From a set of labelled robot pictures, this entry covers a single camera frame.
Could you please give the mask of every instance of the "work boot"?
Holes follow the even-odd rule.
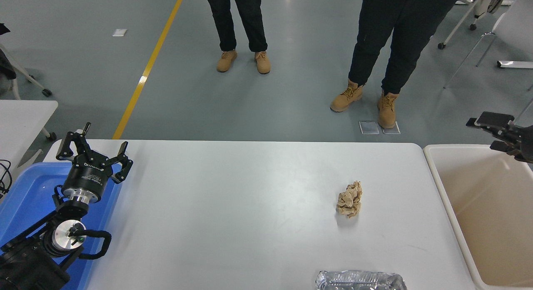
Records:
[[[257,62],[257,71],[261,74],[270,72],[270,60],[268,59],[266,51],[255,53],[255,62]]]
[[[236,58],[237,51],[235,49],[230,51],[223,51],[219,63],[217,64],[217,71],[226,72],[230,70],[232,63]]]
[[[381,127],[386,129],[394,128],[396,123],[396,112],[394,111],[394,101],[400,96],[399,94],[388,93],[383,96],[381,91],[381,97],[377,101],[377,108],[379,109],[379,118],[377,123]]]
[[[348,80],[348,87],[344,92],[339,94],[329,105],[329,108],[334,112],[345,111],[352,102],[361,99],[363,95],[363,86],[357,85]]]

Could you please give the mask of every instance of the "beige bin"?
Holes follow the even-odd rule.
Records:
[[[480,290],[533,290],[533,172],[488,145],[424,154]]]

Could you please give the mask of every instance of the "crumpled foil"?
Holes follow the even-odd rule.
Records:
[[[317,290],[407,290],[401,275],[362,270],[320,271]]]

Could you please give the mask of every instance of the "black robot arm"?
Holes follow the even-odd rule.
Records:
[[[66,269],[75,260],[94,260],[108,250],[111,234],[86,229],[81,220],[89,204],[101,200],[109,178],[116,184],[124,181],[133,161],[126,155],[127,142],[111,159],[91,150],[85,139],[90,126],[87,123],[81,133],[68,132],[61,142],[56,157],[71,161],[72,167],[63,185],[55,187],[55,210],[0,247],[0,290],[59,290],[70,280]],[[113,173],[116,163],[122,168]],[[99,252],[82,254],[87,237],[104,239]],[[63,256],[59,264],[54,261]]]
[[[521,162],[533,163],[533,125],[520,127],[514,124],[514,116],[483,112],[479,118],[470,118],[467,127],[482,129],[498,139],[492,150],[505,152]]]

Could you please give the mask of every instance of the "gray floor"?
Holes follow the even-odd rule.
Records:
[[[92,127],[89,138],[111,138],[139,82],[176,0],[0,0],[0,20],[12,31],[2,44],[53,96],[44,97],[19,78],[27,100],[57,100],[46,128],[62,138]],[[377,120],[376,102],[390,53],[381,51],[364,98],[348,111],[329,104],[347,82],[361,0],[263,0],[262,11],[272,72],[257,73],[253,53],[236,12],[239,56],[227,73],[215,70],[219,40],[206,0],[183,0],[123,139],[257,140],[301,142],[413,142],[489,144],[491,136],[465,127],[482,111],[518,115],[533,98],[531,70],[502,70],[496,60],[533,60],[496,42],[480,67],[480,46],[447,89],[445,81],[478,37],[473,17],[445,50],[437,44],[467,7],[455,6],[422,53],[418,67],[396,101],[401,135],[362,135],[360,120]],[[125,37],[112,37],[127,28]],[[1,99],[13,99],[10,91]],[[519,125],[533,124],[528,110]],[[31,149],[50,147],[39,136]]]

